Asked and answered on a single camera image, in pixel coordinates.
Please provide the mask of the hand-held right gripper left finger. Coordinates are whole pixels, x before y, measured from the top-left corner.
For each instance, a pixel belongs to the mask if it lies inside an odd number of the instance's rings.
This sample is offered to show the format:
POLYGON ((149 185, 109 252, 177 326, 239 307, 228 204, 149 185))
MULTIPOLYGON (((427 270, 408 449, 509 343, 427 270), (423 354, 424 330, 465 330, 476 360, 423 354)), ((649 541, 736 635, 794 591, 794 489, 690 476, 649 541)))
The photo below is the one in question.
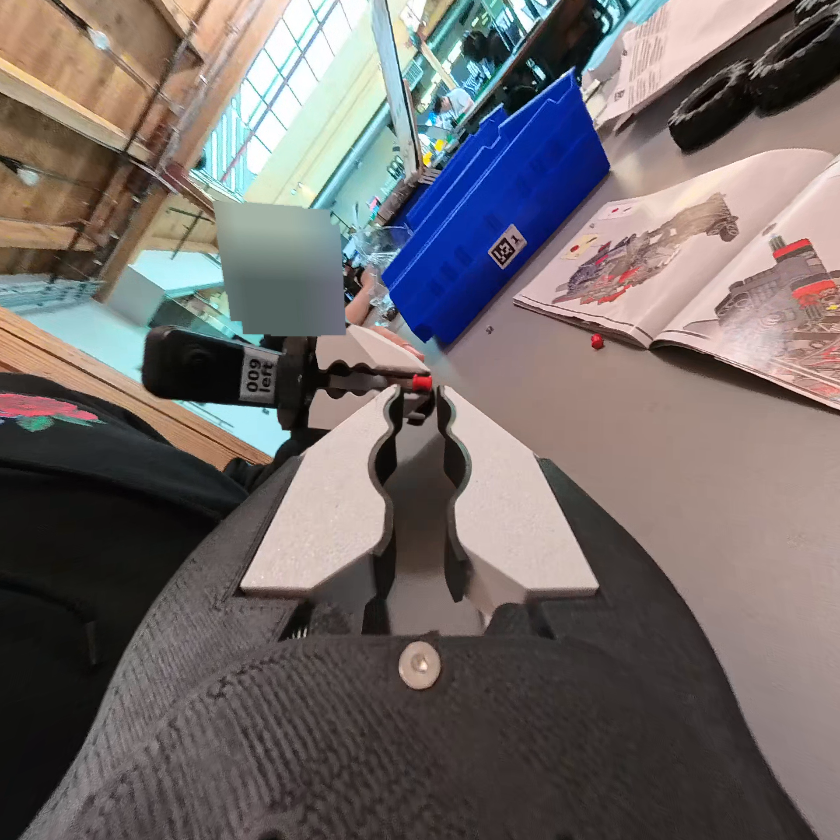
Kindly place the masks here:
POLYGON ((240 588, 260 597, 377 597, 393 561, 393 504, 403 425, 397 385, 311 446, 257 547, 240 588))

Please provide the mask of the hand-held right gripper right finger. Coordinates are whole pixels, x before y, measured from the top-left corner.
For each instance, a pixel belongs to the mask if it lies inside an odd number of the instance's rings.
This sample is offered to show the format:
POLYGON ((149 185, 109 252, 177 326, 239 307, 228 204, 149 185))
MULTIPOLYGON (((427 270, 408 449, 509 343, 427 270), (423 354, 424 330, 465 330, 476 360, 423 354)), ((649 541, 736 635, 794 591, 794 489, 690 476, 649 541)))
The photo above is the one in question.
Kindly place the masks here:
POLYGON ((437 388, 448 502, 444 576, 485 624, 501 606, 599 592, 535 453, 453 387, 437 388))

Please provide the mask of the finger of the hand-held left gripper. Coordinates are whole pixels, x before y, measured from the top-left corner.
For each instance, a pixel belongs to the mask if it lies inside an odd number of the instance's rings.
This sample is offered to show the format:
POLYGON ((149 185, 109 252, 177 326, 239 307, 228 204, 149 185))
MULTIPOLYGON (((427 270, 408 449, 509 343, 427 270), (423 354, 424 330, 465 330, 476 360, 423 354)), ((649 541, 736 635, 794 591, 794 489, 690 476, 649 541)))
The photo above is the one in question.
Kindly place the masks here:
POLYGON ((308 408, 308 427, 331 431, 361 413, 362 424, 384 423, 386 408, 394 396, 394 385, 366 392, 322 388, 315 391, 308 408))
POLYGON ((410 378, 430 375, 429 368, 412 351, 388 337, 365 327, 348 325, 343 335, 324 335, 316 339, 315 359, 322 372, 367 372, 372 375, 410 378))

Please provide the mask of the grey desk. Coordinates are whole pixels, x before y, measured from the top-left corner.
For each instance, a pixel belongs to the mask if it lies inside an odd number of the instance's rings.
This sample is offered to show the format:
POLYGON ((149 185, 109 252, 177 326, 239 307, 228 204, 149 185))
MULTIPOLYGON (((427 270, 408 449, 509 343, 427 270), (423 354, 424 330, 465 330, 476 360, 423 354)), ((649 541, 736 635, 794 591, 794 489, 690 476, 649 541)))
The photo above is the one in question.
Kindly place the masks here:
POLYGON ((667 132, 695 85, 792 22, 779 14, 606 136, 607 179, 457 342, 420 343, 394 326, 666 572, 778 780, 819 837, 838 838, 838 415, 689 350, 593 350, 586 331, 512 303, 605 203, 763 151, 838 153, 838 83, 695 154, 667 132))

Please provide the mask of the clear plastic bag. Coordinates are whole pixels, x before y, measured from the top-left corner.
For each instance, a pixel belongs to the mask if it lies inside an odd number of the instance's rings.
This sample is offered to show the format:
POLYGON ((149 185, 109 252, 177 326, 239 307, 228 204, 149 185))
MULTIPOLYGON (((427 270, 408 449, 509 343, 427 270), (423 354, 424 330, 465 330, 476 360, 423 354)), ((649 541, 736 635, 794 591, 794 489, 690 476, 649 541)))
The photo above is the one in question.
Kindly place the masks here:
POLYGON ((369 224, 354 233, 350 245, 357 261, 373 278, 371 305, 383 309, 390 300, 389 291, 384 283, 385 269, 401 254, 413 237, 406 225, 378 226, 369 224))

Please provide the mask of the person's black clothing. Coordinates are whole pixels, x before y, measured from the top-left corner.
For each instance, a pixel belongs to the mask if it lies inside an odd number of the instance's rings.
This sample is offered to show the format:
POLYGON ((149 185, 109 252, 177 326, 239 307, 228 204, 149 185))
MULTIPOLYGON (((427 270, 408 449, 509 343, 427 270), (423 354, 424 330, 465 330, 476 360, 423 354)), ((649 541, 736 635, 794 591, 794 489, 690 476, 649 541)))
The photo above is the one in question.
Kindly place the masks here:
POLYGON ((173 574, 247 497, 120 406, 1 376, 1 837, 75 759, 173 574))

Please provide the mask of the blue storage bin with tag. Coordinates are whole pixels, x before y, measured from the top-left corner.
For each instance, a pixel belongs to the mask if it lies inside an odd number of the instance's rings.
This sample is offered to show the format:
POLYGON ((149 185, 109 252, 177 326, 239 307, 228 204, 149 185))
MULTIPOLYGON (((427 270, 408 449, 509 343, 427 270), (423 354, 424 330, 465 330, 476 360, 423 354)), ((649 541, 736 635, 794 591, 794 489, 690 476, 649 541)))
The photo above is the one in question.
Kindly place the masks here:
POLYGON ((610 171, 573 70, 501 131, 509 145, 478 184, 385 269, 391 300, 423 342, 454 342, 610 171))

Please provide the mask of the cardboard sign board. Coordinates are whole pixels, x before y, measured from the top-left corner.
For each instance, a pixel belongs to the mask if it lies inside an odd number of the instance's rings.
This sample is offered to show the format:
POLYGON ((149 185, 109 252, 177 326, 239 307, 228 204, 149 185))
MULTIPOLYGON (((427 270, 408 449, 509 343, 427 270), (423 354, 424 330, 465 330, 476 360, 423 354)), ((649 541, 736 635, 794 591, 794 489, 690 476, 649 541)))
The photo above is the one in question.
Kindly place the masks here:
POLYGON ((403 162, 404 178, 416 180, 423 169, 422 147, 414 116, 411 89, 397 54, 390 9, 386 1, 371 1, 371 26, 385 84, 385 95, 403 162))

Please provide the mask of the open building instruction booklet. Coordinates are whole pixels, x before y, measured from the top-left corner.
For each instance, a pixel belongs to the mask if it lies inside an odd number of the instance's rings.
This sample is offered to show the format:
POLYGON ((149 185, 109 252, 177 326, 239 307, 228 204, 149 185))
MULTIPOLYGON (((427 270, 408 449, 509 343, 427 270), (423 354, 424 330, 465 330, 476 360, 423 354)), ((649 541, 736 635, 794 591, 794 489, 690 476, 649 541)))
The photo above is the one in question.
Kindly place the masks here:
POLYGON ((694 350, 837 412, 838 156, 766 151, 604 204, 513 303, 694 350))

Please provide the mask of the white printed paper sheet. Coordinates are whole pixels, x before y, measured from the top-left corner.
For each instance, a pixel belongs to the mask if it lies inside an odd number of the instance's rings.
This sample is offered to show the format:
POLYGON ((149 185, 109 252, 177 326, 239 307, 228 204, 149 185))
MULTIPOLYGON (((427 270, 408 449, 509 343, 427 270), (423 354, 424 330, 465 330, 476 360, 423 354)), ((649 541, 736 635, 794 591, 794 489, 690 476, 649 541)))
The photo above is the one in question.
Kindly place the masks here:
POLYGON ((597 130, 624 123, 709 58, 785 10, 785 1, 669 1, 642 20, 641 2, 583 81, 600 84, 590 102, 597 130))

